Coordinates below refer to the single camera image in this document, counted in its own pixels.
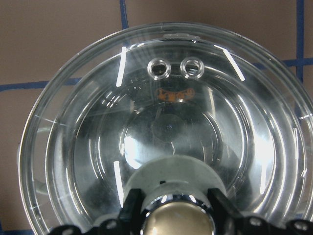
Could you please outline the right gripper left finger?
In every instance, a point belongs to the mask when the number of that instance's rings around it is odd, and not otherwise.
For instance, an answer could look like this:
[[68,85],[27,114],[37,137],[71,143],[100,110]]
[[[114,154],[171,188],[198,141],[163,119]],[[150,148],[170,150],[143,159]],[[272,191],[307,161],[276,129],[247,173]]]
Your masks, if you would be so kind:
[[86,235],[138,235],[142,218],[141,206],[144,194],[141,189],[131,189],[117,218],[104,220],[99,226],[92,227]]

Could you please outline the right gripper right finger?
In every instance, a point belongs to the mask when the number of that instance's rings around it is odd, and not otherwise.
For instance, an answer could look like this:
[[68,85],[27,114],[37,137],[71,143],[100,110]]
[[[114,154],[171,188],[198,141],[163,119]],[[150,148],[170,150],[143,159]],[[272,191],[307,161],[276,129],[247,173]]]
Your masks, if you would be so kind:
[[218,189],[209,188],[207,198],[211,204],[217,235],[311,235],[313,223],[295,219],[279,228],[255,215],[244,216]]

